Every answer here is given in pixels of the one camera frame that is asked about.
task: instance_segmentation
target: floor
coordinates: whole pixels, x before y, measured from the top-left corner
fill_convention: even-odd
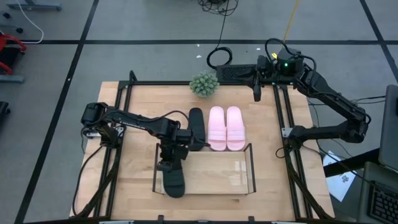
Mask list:
[[[16,219],[37,158],[47,150],[24,221],[67,218],[83,157],[80,117],[85,105],[96,101],[100,83],[125,80],[130,70],[139,80],[189,80],[199,71],[210,70],[206,57],[217,43],[223,21],[222,16],[203,12],[194,0],[61,2],[61,11],[26,11],[45,32],[44,41],[28,45],[14,69],[25,77],[24,84],[0,83],[0,101],[9,102],[12,110],[0,129],[3,223]],[[293,6],[293,0],[241,1],[226,18],[223,33],[228,41],[222,46],[233,51],[233,64],[255,63],[265,53],[264,40],[283,38]],[[345,97],[384,95],[386,86],[397,84],[398,79],[397,7],[395,0],[382,4],[378,0],[301,0],[289,34],[291,47],[315,58],[318,71]],[[4,0],[0,11],[12,16],[1,17],[0,24],[24,29],[17,34],[0,28],[3,32],[22,40],[39,39],[40,32],[21,12],[7,8]],[[211,62],[222,64],[226,57],[215,54]],[[365,141],[339,141],[353,156],[379,146],[384,105],[363,108],[373,119]],[[343,120],[326,106],[317,106],[317,113],[320,126]],[[327,151],[348,156],[333,141],[320,143]],[[339,218],[356,217],[360,186],[356,179],[343,202],[333,199]]]

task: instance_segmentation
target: succulent plant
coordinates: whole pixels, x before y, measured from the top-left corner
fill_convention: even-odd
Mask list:
[[[214,73],[203,71],[199,75],[194,75],[189,85],[196,96],[205,98],[213,95],[220,84]]]

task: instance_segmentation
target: pink slipper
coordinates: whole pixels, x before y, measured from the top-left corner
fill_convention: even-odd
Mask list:
[[[243,149],[246,143],[246,135],[241,110],[236,106],[232,106],[226,111],[226,129],[228,149],[231,151]]]
[[[207,142],[211,145],[210,147],[215,151],[224,151],[226,149],[226,128],[224,110],[221,107],[211,108],[207,129]]]

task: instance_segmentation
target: wooden table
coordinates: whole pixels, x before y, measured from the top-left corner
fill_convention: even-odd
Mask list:
[[[117,87],[118,82],[103,82],[98,101],[114,105]],[[123,94],[121,108],[126,91]],[[311,127],[306,97],[291,88],[289,95],[295,124]],[[284,117],[287,118],[282,91],[280,96]],[[282,140],[271,86],[262,89],[262,99],[257,103],[253,100],[252,90],[246,86],[220,86],[215,95],[208,99],[194,96],[189,86],[133,86],[129,112],[151,118],[172,110],[188,114],[190,108],[199,107],[203,110],[207,126],[212,106],[221,106],[225,111],[229,106],[240,107],[246,138],[253,146],[257,192],[249,195],[184,195],[182,198],[153,193],[155,144],[159,140],[145,131],[128,128],[119,166],[113,220],[156,220],[158,215],[164,215],[165,220],[231,221],[248,220],[248,216],[254,216],[256,221],[294,220],[285,160],[275,156]],[[179,120],[183,128],[187,127],[182,115],[172,114],[169,118]],[[98,148],[99,142],[99,138],[88,141],[84,160]],[[315,141],[307,141],[305,145],[318,150]],[[92,158],[83,172],[76,199],[77,211],[86,205],[98,187],[104,152],[103,149]],[[305,148],[301,153],[309,191],[325,211],[334,216],[320,156]],[[297,192],[304,217],[302,194],[299,189]],[[101,215],[106,208],[107,192],[103,198]]]

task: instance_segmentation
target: black slide sandal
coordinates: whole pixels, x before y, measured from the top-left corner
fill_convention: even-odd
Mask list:
[[[191,146],[189,146],[190,151],[199,151],[205,146],[206,132],[205,132],[205,122],[203,120],[203,113],[199,108],[192,108],[189,111],[189,126],[195,133],[195,137],[202,142],[198,142],[196,139],[193,140]]]
[[[180,198],[185,194],[185,181],[181,160],[175,162],[171,171],[163,171],[163,187],[166,194],[172,198]]]

